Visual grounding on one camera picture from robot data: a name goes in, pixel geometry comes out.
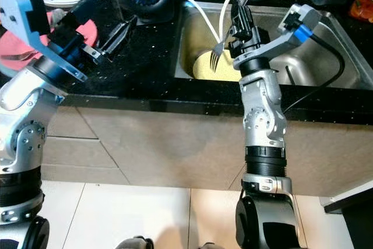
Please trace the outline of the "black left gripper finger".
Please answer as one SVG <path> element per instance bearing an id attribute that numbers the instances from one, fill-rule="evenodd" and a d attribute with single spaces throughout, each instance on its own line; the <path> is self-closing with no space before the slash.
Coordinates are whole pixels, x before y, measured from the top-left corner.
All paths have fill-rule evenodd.
<path id="1" fill-rule="evenodd" d="M 133 15 L 125 22 L 119 23 L 109 34 L 107 40 L 96 47 L 98 57 L 93 58 L 93 67 L 96 68 L 102 64 L 109 64 L 114 59 L 119 49 L 127 44 L 131 28 L 138 22 L 138 17 Z"/>
<path id="2" fill-rule="evenodd" d="M 69 29 L 82 35 L 100 35 L 99 18 L 110 0 L 80 0 L 69 10 Z"/>

